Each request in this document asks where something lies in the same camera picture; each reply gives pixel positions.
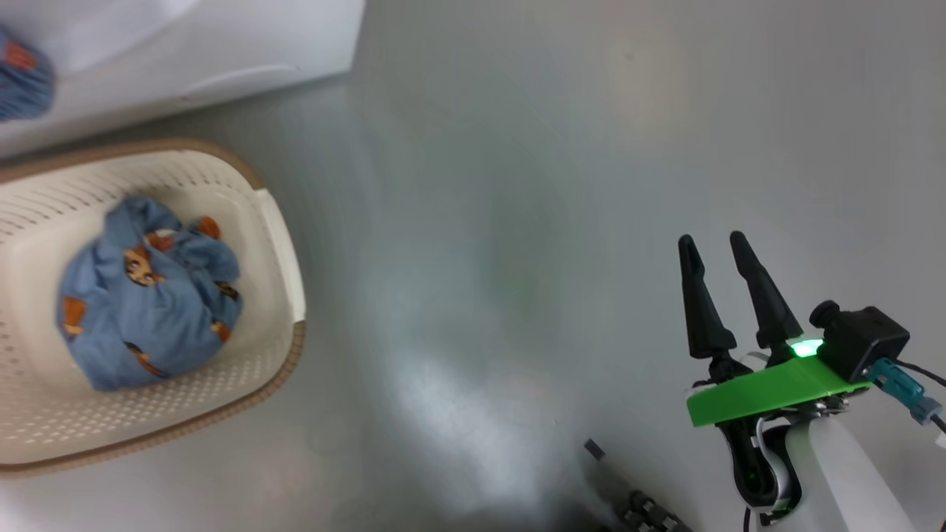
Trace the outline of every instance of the black cable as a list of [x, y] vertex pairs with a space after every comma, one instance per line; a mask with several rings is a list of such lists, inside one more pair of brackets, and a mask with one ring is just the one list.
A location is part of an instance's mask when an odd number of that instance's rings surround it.
[[936, 381], [937, 384], [939, 384], [940, 386], [946, 387], [946, 379], [943, 379], [942, 377], [940, 377], [939, 375], [937, 375], [936, 373], [933, 373], [932, 371], [928, 369], [923, 369], [916, 364], [911, 364], [909, 362], [903, 362], [899, 360], [893, 361], [893, 363], [900, 367], [912, 369], [913, 371], [916, 371], [917, 373], [921, 375], [925, 375], [926, 377], [929, 377], [930, 379]]
[[930, 417], [930, 420], [932, 420], [934, 423], [936, 423], [936, 425], [939, 427], [939, 429], [940, 429], [944, 434], [946, 434], [946, 421], [943, 421], [943, 418], [942, 418], [942, 417], [933, 416], [933, 417]]

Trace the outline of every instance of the white laundry basket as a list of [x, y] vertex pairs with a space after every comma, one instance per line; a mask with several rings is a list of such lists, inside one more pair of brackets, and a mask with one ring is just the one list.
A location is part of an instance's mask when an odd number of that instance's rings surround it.
[[[92, 389], [54, 325], [61, 276], [124, 196], [182, 221], [208, 215], [234, 251], [246, 305], [223, 350], [143, 388]], [[108, 459], [166, 442], [268, 397], [305, 335], [302, 278], [279, 208], [220, 147], [167, 140], [81, 152], [0, 172], [0, 478]]]

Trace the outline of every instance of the blue fabric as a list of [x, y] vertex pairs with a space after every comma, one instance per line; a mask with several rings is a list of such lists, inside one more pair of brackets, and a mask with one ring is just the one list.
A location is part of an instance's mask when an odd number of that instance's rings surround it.
[[46, 56], [0, 27], [0, 122], [36, 118], [48, 111], [53, 79]]
[[204, 234], [208, 223], [217, 227], [207, 220], [184, 228], [164, 205], [130, 197], [69, 264], [56, 321], [96, 390], [186, 373], [229, 337], [243, 308], [229, 286], [239, 267], [226, 244]]

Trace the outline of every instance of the orange animal print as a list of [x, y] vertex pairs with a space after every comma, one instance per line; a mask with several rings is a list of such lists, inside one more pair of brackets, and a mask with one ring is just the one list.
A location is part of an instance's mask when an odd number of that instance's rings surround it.
[[79, 325], [82, 323], [82, 317], [85, 316], [85, 309], [85, 301], [81, 299], [69, 297], [68, 295], [62, 299], [62, 310], [63, 314], [65, 314], [62, 328], [64, 328], [66, 334], [69, 335], [69, 340], [85, 332], [82, 326]]
[[151, 245], [154, 249], [160, 252], [166, 252], [167, 250], [174, 247], [174, 239], [171, 237], [162, 237], [157, 233], [148, 233], [145, 235], [145, 240], [148, 241], [148, 244]]
[[217, 333], [221, 342], [226, 342], [230, 339], [230, 328], [223, 322], [214, 322], [214, 325], [210, 326], [210, 330]]
[[165, 278], [151, 270], [151, 254], [144, 245], [125, 250], [125, 273], [136, 285], [154, 286], [165, 282]]
[[131, 354], [133, 354], [135, 360], [137, 360], [138, 363], [141, 364], [141, 367], [144, 367], [146, 370], [148, 370], [148, 372], [149, 372], [151, 375], [153, 375], [153, 376], [155, 376], [155, 377], [157, 377], [157, 378], [159, 378], [159, 379], [167, 379], [168, 377], [171, 376], [169, 373], [167, 373], [167, 372], [165, 372], [165, 371], [161, 371], [160, 369], [158, 369], [158, 368], [154, 367], [153, 365], [151, 365], [151, 362], [150, 362], [151, 357], [148, 356], [148, 353], [142, 351], [142, 350], [141, 350], [138, 346], [136, 346], [135, 344], [132, 344], [131, 342], [126, 342], [126, 343], [125, 343], [125, 347], [128, 348], [128, 351], [131, 351]]
[[197, 230], [214, 240], [220, 239], [220, 226], [217, 221], [209, 216], [204, 216], [197, 222]]
[[36, 68], [36, 58], [33, 54], [26, 51], [25, 48], [13, 41], [7, 41], [7, 55], [4, 58], [10, 66], [20, 70], [32, 70]]

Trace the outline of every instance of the gray floor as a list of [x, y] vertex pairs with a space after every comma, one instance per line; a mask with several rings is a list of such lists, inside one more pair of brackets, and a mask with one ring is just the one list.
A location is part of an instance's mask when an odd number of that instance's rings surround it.
[[[4, 530], [581, 530], [595, 438], [694, 529], [735, 530], [693, 429], [675, 242], [755, 323], [742, 229], [799, 321], [880, 306], [946, 371], [946, 5], [390, 0], [355, 72], [99, 138], [211, 139], [266, 179], [309, 304], [265, 404], [157, 449], [0, 485]], [[935, 434], [877, 394], [845, 419], [918, 529]]]

